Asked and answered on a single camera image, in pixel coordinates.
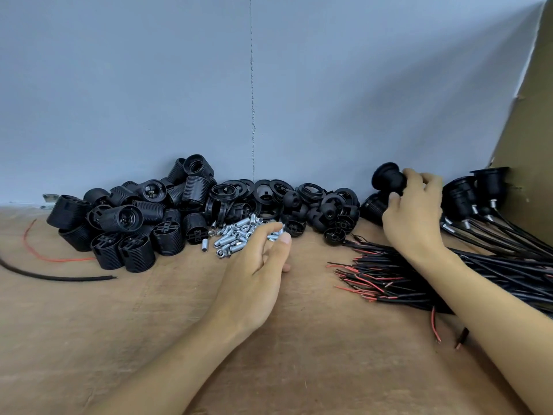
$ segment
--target hand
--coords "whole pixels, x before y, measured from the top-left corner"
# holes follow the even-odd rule
[[[292,238],[288,233],[269,242],[267,235],[279,231],[281,223],[267,223],[256,228],[246,247],[231,258],[217,297],[206,317],[223,319],[244,340],[269,317],[280,290],[282,272]],[[264,262],[264,248],[272,244]]]
[[[390,194],[388,209],[382,216],[384,233],[406,259],[424,258],[444,248],[440,235],[442,178],[413,169],[403,173],[407,187],[402,197]]]

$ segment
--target person's left hand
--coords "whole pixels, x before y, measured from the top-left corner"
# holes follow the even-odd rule
[[[267,223],[256,228],[246,247],[231,257],[217,297],[207,312],[231,324],[245,339],[269,317],[280,290],[282,272],[290,270],[286,263],[292,238],[288,233],[269,242],[267,235],[279,231],[281,223]],[[266,251],[266,244],[272,244]]]

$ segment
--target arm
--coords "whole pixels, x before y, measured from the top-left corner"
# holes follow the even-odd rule
[[[290,235],[280,235],[265,264],[263,248],[267,235],[281,227],[269,223],[256,229],[227,266],[207,314],[86,415],[181,415],[217,366],[271,313],[281,272],[290,268]]]
[[[390,243],[426,278],[536,414],[553,408],[553,320],[468,268],[441,239],[442,180],[404,171],[383,216]]]

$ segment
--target blue-gray wall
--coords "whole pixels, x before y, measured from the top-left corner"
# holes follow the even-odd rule
[[[0,202],[192,153],[220,181],[360,196],[384,161],[465,174],[493,152],[540,1],[0,0]]]

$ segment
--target crack in wall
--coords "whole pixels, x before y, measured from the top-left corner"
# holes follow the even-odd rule
[[[255,107],[253,101],[253,32],[252,32],[252,0],[249,0],[249,71],[252,90],[252,180],[255,181]]]

